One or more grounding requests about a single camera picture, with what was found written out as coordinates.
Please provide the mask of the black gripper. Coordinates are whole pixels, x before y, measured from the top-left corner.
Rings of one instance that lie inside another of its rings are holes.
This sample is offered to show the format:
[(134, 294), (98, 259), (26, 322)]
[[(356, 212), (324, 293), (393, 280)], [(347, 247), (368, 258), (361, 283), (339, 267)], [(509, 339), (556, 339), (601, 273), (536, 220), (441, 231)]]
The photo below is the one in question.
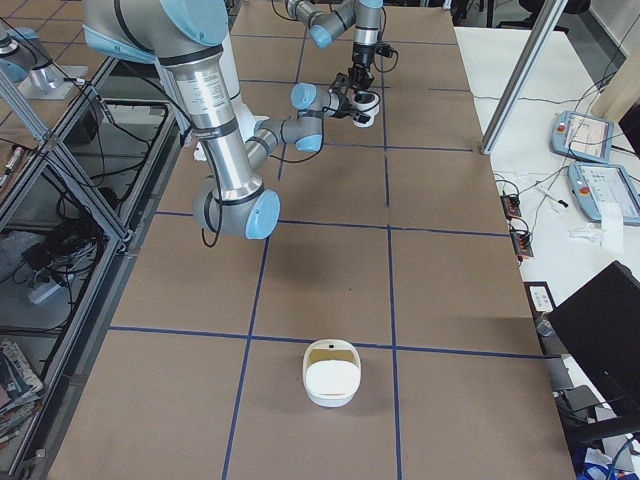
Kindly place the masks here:
[(353, 90), (368, 90), (374, 81), (371, 73), (372, 61), (365, 63), (354, 63), (348, 69), (350, 87)]
[(348, 75), (337, 73), (328, 89), (330, 102), (327, 116), (337, 119), (354, 118), (354, 107), (350, 102), (351, 81)]

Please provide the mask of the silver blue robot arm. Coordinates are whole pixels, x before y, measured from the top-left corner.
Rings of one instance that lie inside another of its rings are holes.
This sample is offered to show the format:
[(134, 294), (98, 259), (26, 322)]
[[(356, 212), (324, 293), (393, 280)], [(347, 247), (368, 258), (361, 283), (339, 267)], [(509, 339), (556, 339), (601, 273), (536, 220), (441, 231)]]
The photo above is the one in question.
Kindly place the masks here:
[(304, 23), (320, 49), (329, 47), (351, 27), (355, 28), (349, 82), (356, 91), (367, 90), (373, 83), (371, 66), (382, 41), (382, 1), (342, 1), (333, 11), (325, 12), (311, 1), (284, 1), (292, 20)]
[(221, 1), (87, 1), (83, 28), (96, 51), (167, 69), (212, 170), (194, 198), (194, 215), (216, 234), (269, 237), (280, 198), (257, 168), (280, 144), (318, 151), (325, 118), (360, 115), (347, 95), (300, 83), (291, 92), (296, 118), (259, 121), (244, 138), (221, 64), (229, 33)]

